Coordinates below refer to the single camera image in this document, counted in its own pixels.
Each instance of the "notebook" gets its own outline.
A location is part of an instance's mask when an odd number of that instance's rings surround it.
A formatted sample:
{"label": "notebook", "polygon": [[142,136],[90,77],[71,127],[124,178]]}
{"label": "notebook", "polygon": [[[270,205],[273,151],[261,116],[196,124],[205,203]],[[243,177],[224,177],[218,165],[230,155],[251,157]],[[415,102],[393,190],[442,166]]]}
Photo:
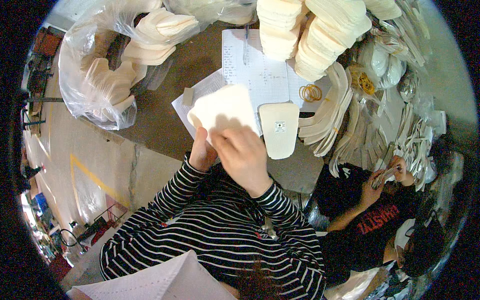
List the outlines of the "notebook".
{"label": "notebook", "polygon": [[[313,82],[308,82],[295,73],[295,58],[277,61],[266,57],[262,53],[260,30],[249,29],[247,59],[244,60],[245,40],[245,29],[222,31],[222,70],[225,84],[246,85],[253,110],[256,112],[261,104],[282,102],[297,104],[301,112],[315,112],[320,101],[309,103],[300,98],[300,87]],[[328,76],[315,84],[321,88],[325,97],[331,86]]]}

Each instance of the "rubber band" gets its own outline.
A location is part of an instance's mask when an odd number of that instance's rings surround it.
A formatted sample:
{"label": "rubber band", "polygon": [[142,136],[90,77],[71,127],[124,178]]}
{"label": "rubber band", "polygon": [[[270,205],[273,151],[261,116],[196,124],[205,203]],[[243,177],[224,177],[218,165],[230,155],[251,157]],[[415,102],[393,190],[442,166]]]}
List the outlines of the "rubber band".
{"label": "rubber band", "polygon": [[299,89],[299,97],[305,102],[322,100],[322,89],[314,84],[303,85]]}

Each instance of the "black shirt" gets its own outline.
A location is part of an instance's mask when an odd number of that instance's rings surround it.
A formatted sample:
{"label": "black shirt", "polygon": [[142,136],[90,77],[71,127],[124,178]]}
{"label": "black shirt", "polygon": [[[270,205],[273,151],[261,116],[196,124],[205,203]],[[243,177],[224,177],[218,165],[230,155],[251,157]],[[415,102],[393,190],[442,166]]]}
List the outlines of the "black shirt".
{"label": "black shirt", "polygon": [[[318,205],[335,218],[360,202],[362,184],[371,172],[354,165],[339,166],[340,178],[334,178],[324,167],[322,185],[315,188]],[[329,232],[321,239],[326,276],[335,285],[346,280],[350,270],[363,272],[383,264],[387,242],[398,228],[413,218],[421,202],[415,186],[388,182],[380,198],[354,218],[344,230]]]}

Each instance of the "black and white striped sleeve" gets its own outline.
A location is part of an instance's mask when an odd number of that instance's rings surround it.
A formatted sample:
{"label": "black and white striped sleeve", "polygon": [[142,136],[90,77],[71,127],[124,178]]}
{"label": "black and white striped sleeve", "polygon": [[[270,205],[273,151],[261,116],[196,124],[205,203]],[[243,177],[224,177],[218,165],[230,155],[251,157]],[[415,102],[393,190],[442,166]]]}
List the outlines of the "black and white striped sleeve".
{"label": "black and white striped sleeve", "polygon": [[[182,212],[190,197],[196,192],[198,183],[207,174],[195,170],[188,162],[189,158],[190,153],[187,153],[181,168],[155,195],[154,200],[148,203],[148,207],[141,207],[133,213],[115,235],[103,245],[100,260],[102,257],[114,258],[123,249],[124,242],[130,242],[135,233],[164,223]],[[108,262],[101,261],[101,264],[106,266]]]}
{"label": "black and white striped sleeve", "polygon": [[282,286],[283,295],[295,291],[299,299],[319,299],[324,288],[324,265],[315,230],[275,183],[255,200],[272,219],[278,242],[290,256],[293,271],[288,275],[288,284]]}

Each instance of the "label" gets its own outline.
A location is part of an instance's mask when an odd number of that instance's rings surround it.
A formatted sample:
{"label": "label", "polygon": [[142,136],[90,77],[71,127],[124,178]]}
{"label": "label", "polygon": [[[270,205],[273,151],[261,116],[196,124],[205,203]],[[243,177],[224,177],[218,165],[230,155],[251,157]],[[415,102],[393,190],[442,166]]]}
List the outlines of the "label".
{"label": "label", "polygon": [[285,132],[286,130],[285,121],[275,121],[275,132]]}

